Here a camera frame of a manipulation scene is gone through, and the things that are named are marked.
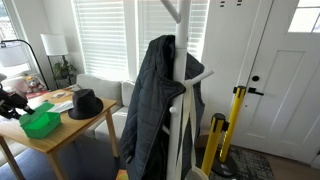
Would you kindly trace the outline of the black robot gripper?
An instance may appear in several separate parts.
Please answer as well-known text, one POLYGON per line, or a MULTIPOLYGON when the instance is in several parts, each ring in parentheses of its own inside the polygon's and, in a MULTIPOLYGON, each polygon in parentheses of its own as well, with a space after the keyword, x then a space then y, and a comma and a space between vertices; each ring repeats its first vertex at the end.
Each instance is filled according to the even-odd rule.
POLYGON ((0 115, 6 119, 19 119, 21 115, 16 111, 17 108, 30 115, 34 113, 34 110, 28 106, 26 99, 17 93, 9 94, 3 90, 3 86, 0 84, 0 115))

